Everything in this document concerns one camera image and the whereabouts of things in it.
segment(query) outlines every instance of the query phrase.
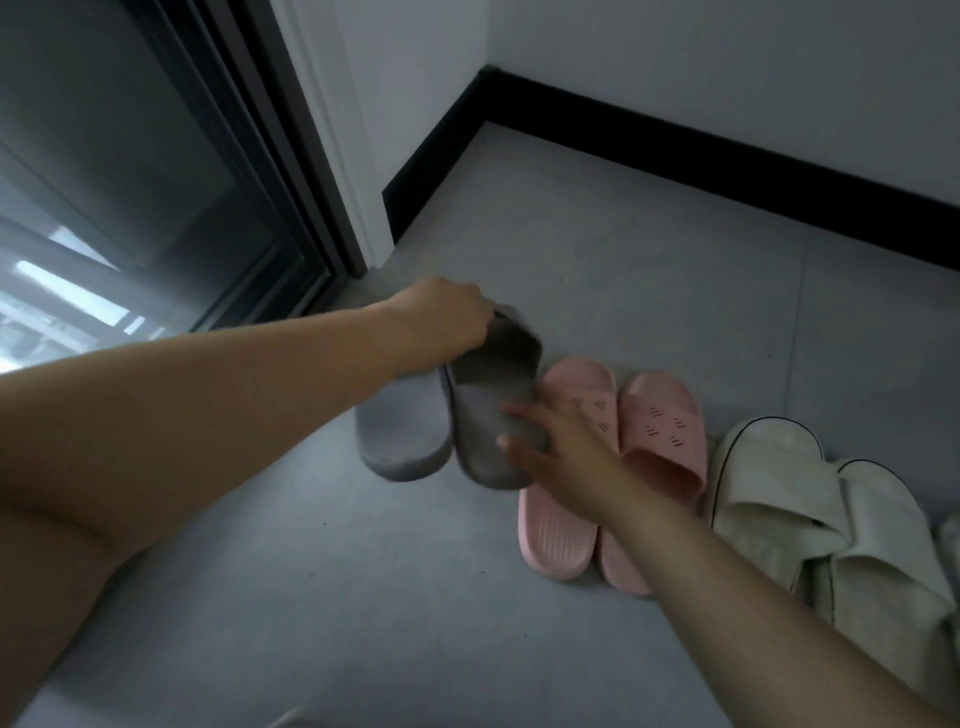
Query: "black baseboard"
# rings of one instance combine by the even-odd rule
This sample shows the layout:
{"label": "black baseboard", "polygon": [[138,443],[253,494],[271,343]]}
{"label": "black baseboard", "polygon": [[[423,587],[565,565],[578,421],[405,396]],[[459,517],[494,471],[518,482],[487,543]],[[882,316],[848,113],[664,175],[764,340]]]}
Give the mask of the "black baseboard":
{"label": "black baseboard", "polygon": [[960,270],[960,208],[486,68],[384,190],[397,241],[491,121]]}
{"label": "black baseboard", "polygon": [[491,76],[484,68],[383,190],[390,232],[400,239],[487,120]]}

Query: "gray slipper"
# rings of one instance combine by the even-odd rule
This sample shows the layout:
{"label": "gray slipper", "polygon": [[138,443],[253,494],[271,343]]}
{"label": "gray slipper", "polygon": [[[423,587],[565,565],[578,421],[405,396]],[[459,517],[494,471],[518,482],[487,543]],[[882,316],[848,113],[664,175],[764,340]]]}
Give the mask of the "gray slipper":
{"label": "gray slipper", "polygon": [[549,437],[532,423],[505,415],[505,400],[534,401],[543,346],[508,306],[498,306],[487,341],[446,366],[453,398],[457,458],[475,482],[496,490],[519,490],[531,478],[514,467],[496,444],[501,434],[519,435],[544,450]]}
{"label": "gray slipper", "polygon": [[453,419],[442,368],[402,376],[356,408],[360,458],[374,473],[407,482],[432,475],[453,450]]}

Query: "floor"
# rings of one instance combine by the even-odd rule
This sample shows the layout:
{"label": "floor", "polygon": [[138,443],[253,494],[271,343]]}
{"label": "floor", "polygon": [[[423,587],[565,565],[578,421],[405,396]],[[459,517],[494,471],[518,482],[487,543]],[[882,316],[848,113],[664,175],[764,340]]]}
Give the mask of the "floor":
{"label": "floor", "polygon": [[[960,273],[488,125],[379,270],[517,306],[545,363],[664,368],[708,433],[782,413],[960,505]],[[149,552],[20,728],[728,725],[655,601],[532,573],[516,495],[367,472],[352,415]]]}

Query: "tile grout line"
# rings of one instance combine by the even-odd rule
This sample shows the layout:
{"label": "tile grout line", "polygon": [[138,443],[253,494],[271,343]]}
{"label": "tile grout line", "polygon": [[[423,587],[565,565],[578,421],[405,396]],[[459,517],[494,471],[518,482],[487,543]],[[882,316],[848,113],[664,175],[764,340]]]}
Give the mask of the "tile grout line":
{"label": "tile grout line", "polygon": [[793,380],[793,360],[797,355],[797,336],[800,333],[800,311],[804,303],[804,285],[806,284],[806,262],[810,257],[810,245],[804,246],[804,258],[800,264],[800,284],[797,286],[797,311],[793,317],[793,337],[790,340],[790,358],[786,364],[786,384],[783,386],[783,402],[780,413],[787,416],[786,409],[790,401],[790,382]]}

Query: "white wall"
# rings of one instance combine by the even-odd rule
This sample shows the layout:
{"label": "white wall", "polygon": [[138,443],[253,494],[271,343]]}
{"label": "white wall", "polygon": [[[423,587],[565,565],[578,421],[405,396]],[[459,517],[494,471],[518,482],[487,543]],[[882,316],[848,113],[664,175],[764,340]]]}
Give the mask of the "white wall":
{"label": "white wall", "polygon": [[334,5],[382,189],[487,62],[490,1]]}
{"label": "white wall", "polygon": [[956,0],[492,0],[490,43],[519,75],[960,204]]}

